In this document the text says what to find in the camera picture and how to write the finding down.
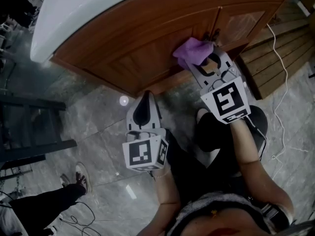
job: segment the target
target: gray tile floor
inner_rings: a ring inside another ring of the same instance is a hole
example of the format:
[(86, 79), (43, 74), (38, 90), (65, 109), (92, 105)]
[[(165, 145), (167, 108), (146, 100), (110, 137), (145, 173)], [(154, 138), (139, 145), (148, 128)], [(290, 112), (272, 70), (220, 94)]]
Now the gray tile floor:
[[(12, 75), (11, 90), (22, 90), (15, 88), (13, 83), (22, 81), (24, 87), (21, 92), (65, 101), (68, 108), (61, 113), (62, 136), (74, 138), (78, 143), (78, 147), (50, 153), (46, 161), (31, 166), (33, 172), (21, 179), (27, 195), (60, 188), (61, 174), (74, 180), (75, 164), (81, 161), (86, 165), (93, 183), (93, 192), (82, 198), (95, 213), (96, 221), (92, 228), (102, 235), (137, 234), (155, 214), (158, 201), (151, 177), (147, 173), (138, 174), (125, 168), (121, 144), (125, 140), (128, 106), (119, 104), (122, 94), (105, 86), (91, 84), (53, 64), (44, 69), (25, 60), (27, 58), (23, 61), (25, 65), (18, 66)], [(315, 78), (308, 79), (309, 73), (311, 67), (306, 63), (288, 81), (288, 94), (278, 110), (286, 130), (286, 152), (279, 156), (283, 166), (274, 179), (291, 196), (298, 221), (308, 219), (315, 199)], [(36, 74), (37, 79), (47, 81), (29, 85), (35, 80), (32, 74)], [(282, 129), (273, 109), (284, 92), (285, 87), (282, 86), (262, 101), (255, 101), (248, 92), (250, 103), (262, 108), (268, 118), (268, 144), (262, 163), (271, 177), (282, 165), (271, 156), (282, 150)], [(184, 83), (157, 96), (157, 101), (163, 117), (162, 126), (173, 132), (183, 149), (193, 151), (194, 115), (203, 106), (198, 84), (193, 80)], [(129, 188), (136, 198), (128, 193)], [(92, 218), (82, 205), (73, 206), (62, 213), (67, 220), (71, 215), (82, 223)], [(59, 220), (54, 224), (59, 230), (58, 235), (80, 235), (78, 230)]]

